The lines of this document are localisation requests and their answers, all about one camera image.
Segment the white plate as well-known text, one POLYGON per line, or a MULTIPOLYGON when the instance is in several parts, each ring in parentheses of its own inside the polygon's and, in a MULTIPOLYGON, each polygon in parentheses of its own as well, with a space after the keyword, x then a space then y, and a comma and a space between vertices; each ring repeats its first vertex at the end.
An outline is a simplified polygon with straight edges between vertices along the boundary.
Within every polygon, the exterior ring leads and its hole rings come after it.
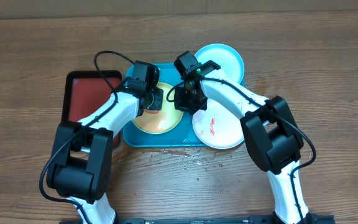
POLYGON ((193 115, 192 126, 198 139, 215 149, 230 149, 244 142, 238 118, 211 99, 207 100, 206 110, 193 115))

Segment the red green sponge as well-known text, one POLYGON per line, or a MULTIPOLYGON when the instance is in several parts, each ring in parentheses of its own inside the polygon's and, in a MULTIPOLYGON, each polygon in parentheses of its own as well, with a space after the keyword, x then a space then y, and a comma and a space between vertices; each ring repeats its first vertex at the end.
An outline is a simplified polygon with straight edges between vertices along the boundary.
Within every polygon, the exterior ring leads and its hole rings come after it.
POLYGON ((159 110, 144 110, 144 113, 148 113, 148 114, 159 114, 159 110))

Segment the yellow plate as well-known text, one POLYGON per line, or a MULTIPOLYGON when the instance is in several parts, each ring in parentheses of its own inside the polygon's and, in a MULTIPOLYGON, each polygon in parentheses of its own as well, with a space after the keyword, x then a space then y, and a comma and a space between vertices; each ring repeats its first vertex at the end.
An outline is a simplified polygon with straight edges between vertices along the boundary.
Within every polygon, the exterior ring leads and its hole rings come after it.
POLYGON ((172 88, 167 83, 158 82, 157 87, 163 90, 163 104, 159 114, 144 113, 132 122, 141 131, 149 134, 162 134, 172 130, 182 119, 183 112, 176 110, 174 102, 168 102, 166 97, 172 88))

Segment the light blue plate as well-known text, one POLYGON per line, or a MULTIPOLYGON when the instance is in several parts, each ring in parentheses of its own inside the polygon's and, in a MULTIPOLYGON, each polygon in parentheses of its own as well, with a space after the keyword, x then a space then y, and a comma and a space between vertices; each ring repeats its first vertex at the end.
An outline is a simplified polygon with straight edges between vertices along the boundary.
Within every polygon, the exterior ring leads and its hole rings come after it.
POLYGON ((206 45, 195 53, 195 57, 201 63, 208 60, 216 62, 234 82, 241 83, 244 79, 244 61, 240 54, 228 45, 206 45))

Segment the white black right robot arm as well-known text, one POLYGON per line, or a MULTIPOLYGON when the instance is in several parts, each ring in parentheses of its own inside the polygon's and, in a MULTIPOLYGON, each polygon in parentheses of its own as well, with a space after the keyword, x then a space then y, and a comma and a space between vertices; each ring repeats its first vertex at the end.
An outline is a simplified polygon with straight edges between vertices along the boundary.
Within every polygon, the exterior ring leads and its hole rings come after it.
POLYGON ((299 180, 300 150, 306 136, 293 119, 287 102, 268 99, 233 82, 213 61, 175 62, 182 82, 184 109, 200 109, 211 99, 239 121, 250 158, 268 174, 275 199, 275 218, 281 223, 306 223, 309 214, 299 180))

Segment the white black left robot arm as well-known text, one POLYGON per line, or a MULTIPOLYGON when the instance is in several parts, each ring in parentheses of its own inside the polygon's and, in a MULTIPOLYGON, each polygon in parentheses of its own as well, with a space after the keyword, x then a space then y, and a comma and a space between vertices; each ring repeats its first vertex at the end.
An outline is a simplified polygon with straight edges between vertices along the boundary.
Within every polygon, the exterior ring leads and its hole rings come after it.
POLYGON ((163 90, 112 93, 93 114, 58 125, 50 160, 40 175, 40 192, 70 203, 83 223, 117 223, 106 191, 111 178, 114 137, 144 110, 162 108, 163 90))

